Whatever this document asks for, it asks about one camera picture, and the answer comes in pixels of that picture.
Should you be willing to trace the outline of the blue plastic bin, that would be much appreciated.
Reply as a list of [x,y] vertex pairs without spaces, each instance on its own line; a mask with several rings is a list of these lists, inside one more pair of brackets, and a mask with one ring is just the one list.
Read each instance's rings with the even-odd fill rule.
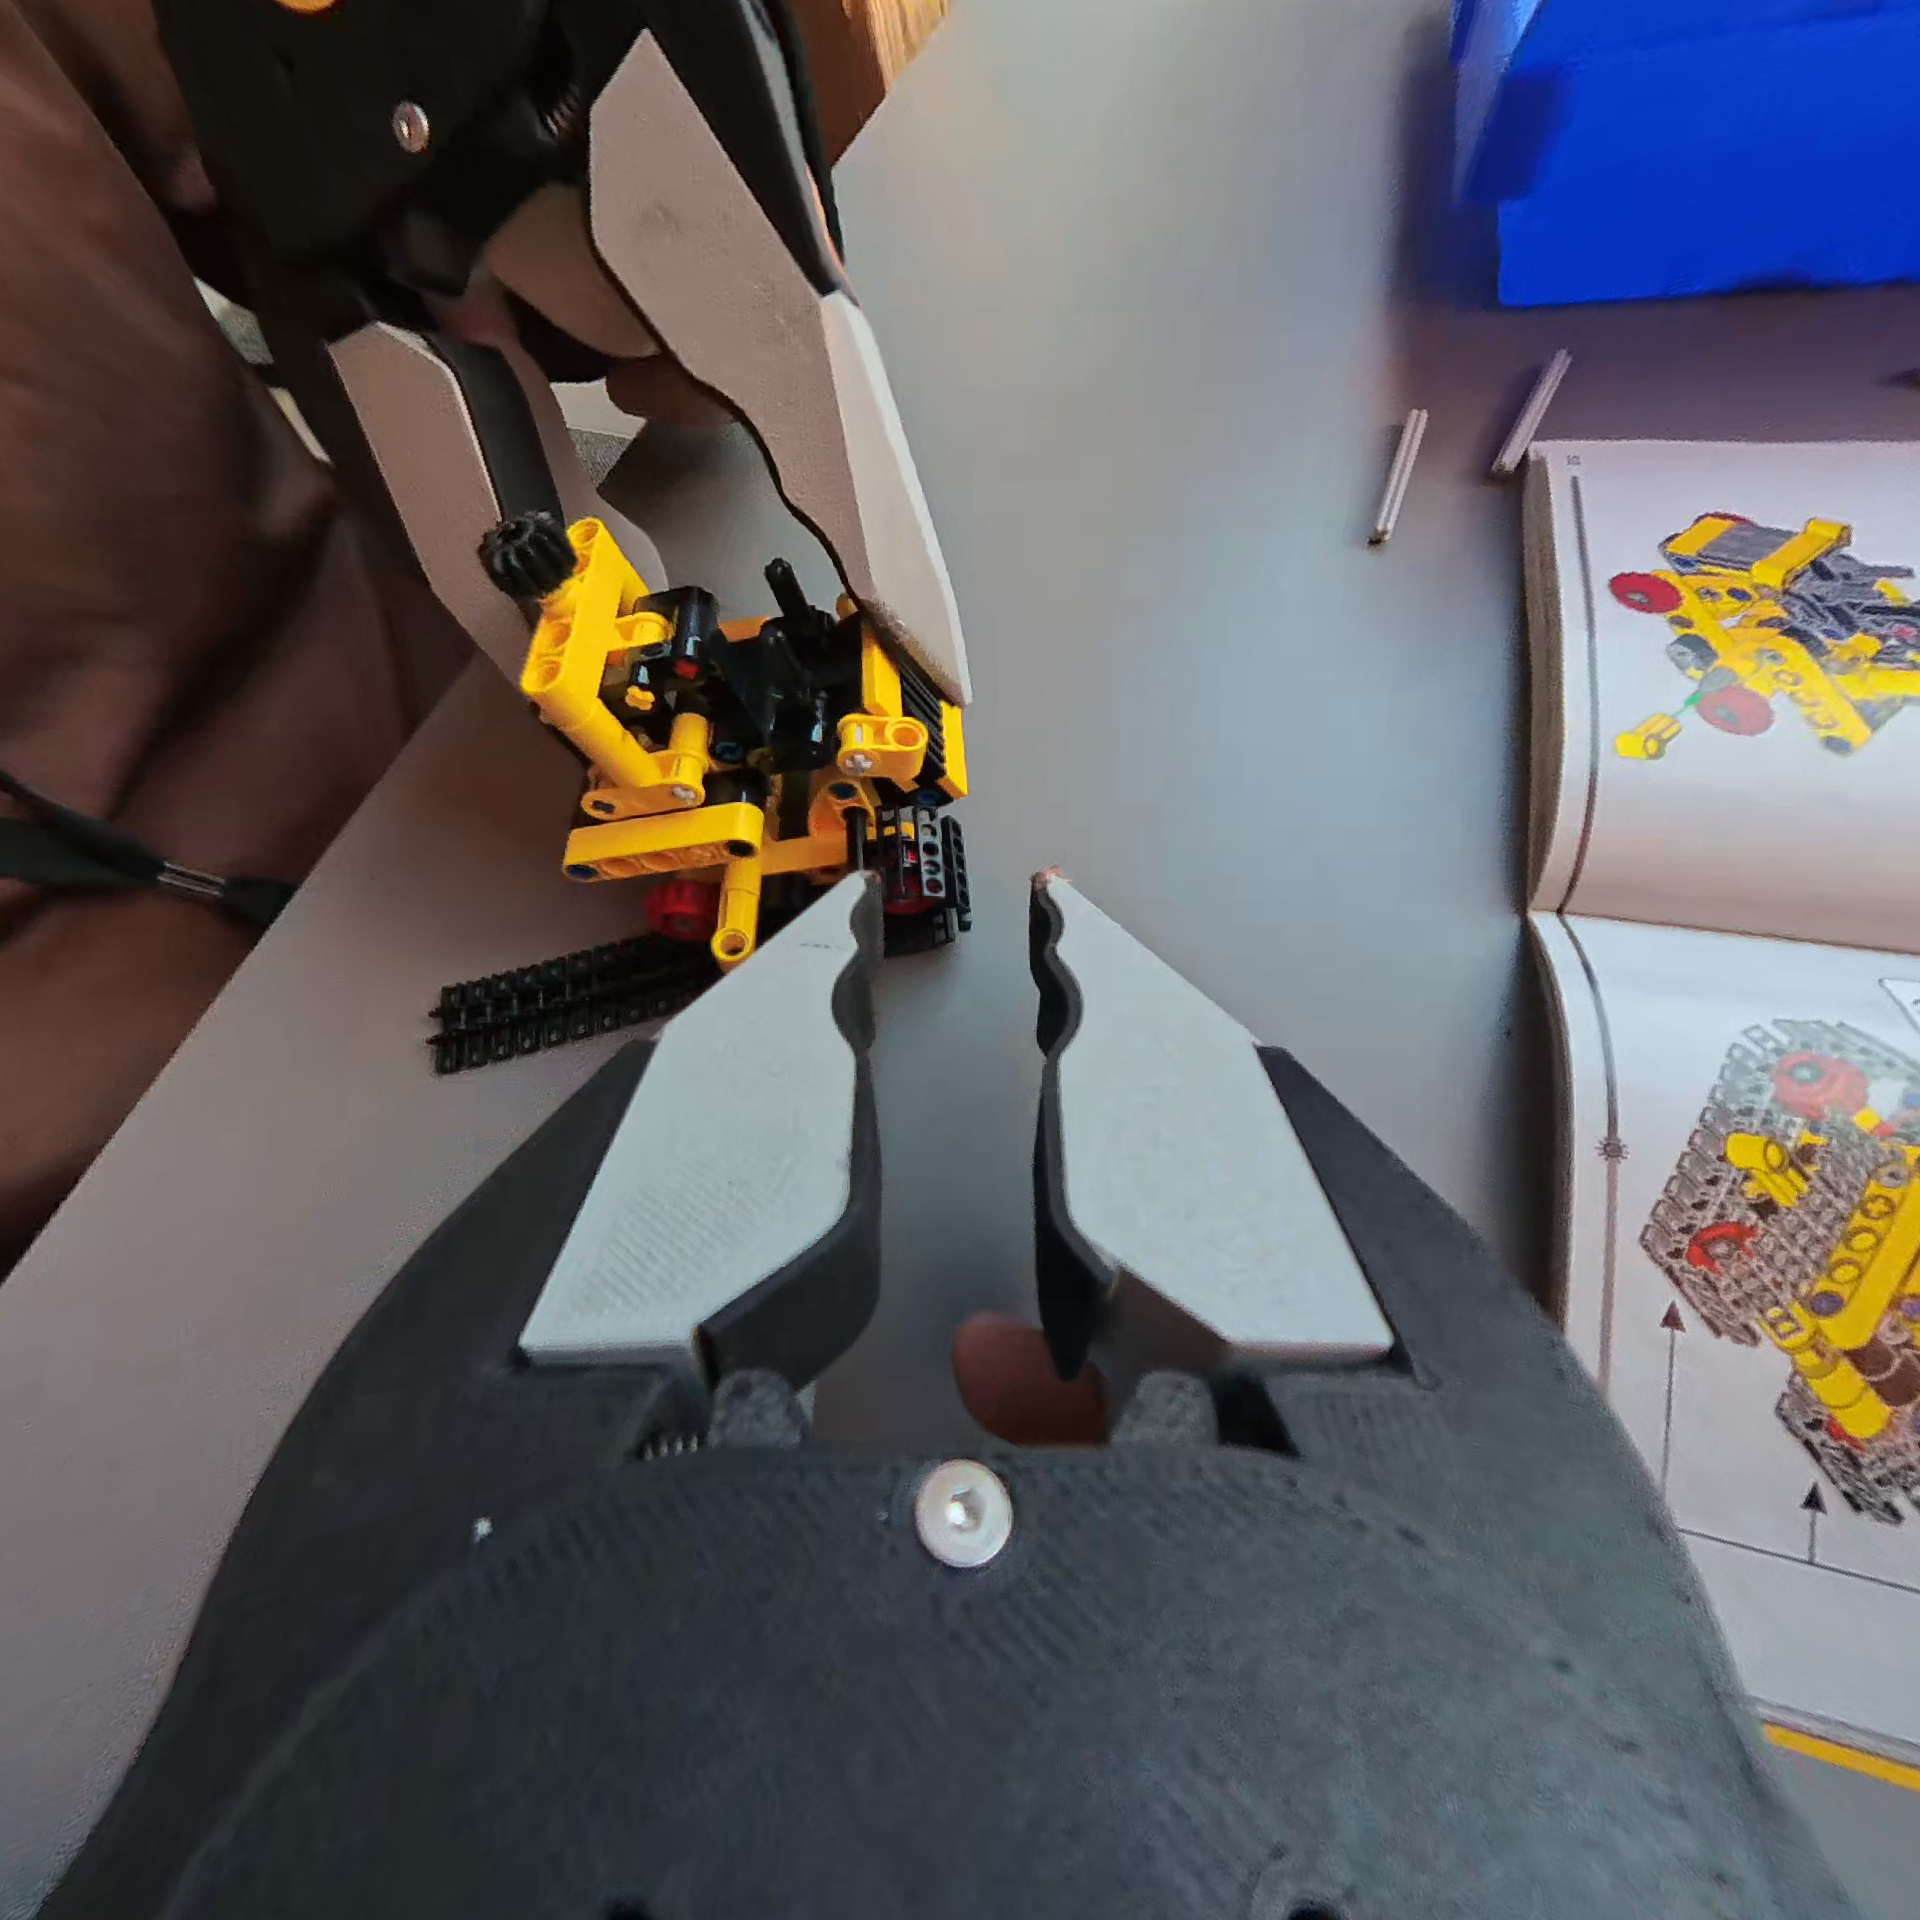
[[1449,62],[1502,305],[1917,279],[1915,1],[1463,1]]

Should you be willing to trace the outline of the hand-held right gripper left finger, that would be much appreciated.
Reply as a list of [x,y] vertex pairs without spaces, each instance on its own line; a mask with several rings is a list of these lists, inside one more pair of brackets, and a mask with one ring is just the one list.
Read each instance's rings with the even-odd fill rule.
[[660,1029],[520,1358],[809,1387],[853,1349],[879,1293],[877,960],[857,872]]

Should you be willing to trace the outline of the black lego track strip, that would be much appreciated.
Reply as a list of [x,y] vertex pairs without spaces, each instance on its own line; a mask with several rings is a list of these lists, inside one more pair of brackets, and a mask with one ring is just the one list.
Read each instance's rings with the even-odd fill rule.
[[[934,952],[971,930],[967,838],[945,809],[877,807],[859,866],[879,880],[884,957]],[[427,1066],[479,1072],[680,1011],[750,955],[747,930],[727,919],[744,901],[734,886],[744,869],[654,880],[625,939],[447,982],[429,1007]]]

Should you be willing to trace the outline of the lego instruction booklet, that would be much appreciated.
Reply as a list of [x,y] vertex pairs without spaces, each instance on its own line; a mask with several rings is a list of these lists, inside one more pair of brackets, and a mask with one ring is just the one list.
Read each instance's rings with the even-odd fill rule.
[[1524,467],[1557,1310],[1780,1743],[1915,1783],[1917,482],[1886,441]]

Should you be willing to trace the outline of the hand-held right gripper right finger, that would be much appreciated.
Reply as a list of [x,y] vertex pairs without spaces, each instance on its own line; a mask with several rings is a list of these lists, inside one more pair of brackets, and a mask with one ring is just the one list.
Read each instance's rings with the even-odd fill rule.
[[1257,1038],[1064,874],[1028,894],[1035,1264],[1064,1378],[1389,1355]]

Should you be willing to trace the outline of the wooden side table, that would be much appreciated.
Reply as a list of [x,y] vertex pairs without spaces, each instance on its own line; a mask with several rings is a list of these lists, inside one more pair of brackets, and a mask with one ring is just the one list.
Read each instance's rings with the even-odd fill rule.
[[905,69],[945,19],[949,1],[788,1],[811,79],[822,150],[839,162]]

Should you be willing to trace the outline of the grey lego axle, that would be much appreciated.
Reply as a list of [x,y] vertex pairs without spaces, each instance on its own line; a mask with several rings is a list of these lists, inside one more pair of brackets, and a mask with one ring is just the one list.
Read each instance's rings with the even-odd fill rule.
[[1383,473],[1381,496],[1366,534],[1369,545],[1385,545],[1398,528],[1409,486],[1409,475],[1423,450],[1429,418],[1431,415],[1423,407],[1413,407],[1398,425],[1398,434]]
[[1573,352],[1566,349],[1566,346],[1552,352],[1552,357],[1542,362],[1541,371],[1534,376],[1534,381],[1532,381],[1532,385],[1524,394],[1524,401],[1521,401],[1516,419],[1510,422],[1510,426],[1509,426],[1509,431],[1505,431],[1505,437],[1503,437],[1503,441],[1496,450],[1496,457],[1495,457],[1492,467],[1489,467],[1489,477],[1495,477],[1496,482],[1503,482],[1503,479],[1517,475],[1517,471],[1520,471],[1521,462],[1526,459],[1534,441],[1541,437],[1544,415],[1549,413],[1557,393],[1566,383],[1569,368],[1573,368]]

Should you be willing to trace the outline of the person's left hand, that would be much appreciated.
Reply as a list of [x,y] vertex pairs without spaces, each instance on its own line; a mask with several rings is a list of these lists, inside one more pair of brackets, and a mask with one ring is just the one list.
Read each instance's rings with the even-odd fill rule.
[[608,401],[647,425],[717,431],[736,422],[734,403],[684,369],[670,352],[622,359],[604,371]]

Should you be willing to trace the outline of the yellow lego bulldozer model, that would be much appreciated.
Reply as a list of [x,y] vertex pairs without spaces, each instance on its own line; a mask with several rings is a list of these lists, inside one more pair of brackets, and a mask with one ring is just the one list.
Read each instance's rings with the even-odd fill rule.
[[639,881],[644,947],[732,973],[849,872],[877,874],[888,955],[971,930],[964,711],[847,597],[819,607],[775,559],[775,613],[725,622],[708,589],[647,589],[604,520],[551,511],[477,558],[535,613],[519,691],[582,766],[561,872]]

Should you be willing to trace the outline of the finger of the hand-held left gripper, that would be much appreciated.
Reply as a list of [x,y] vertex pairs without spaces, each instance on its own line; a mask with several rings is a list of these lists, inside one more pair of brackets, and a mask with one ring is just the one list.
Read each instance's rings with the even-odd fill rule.
[[590,109],[587,223],[617,290],[752,431],[784,504],[879,635],[957,706],[969,651],[893,387],[800,182],[809,267],[736,168],[657,32]]
[[328,343],[327,359],[427,586],[493,664],[519,664],[535,623],[483,562],[501,520],[597,519],[647,586],[668,584],[656,541],[599,496],[523,345],[375,319]]

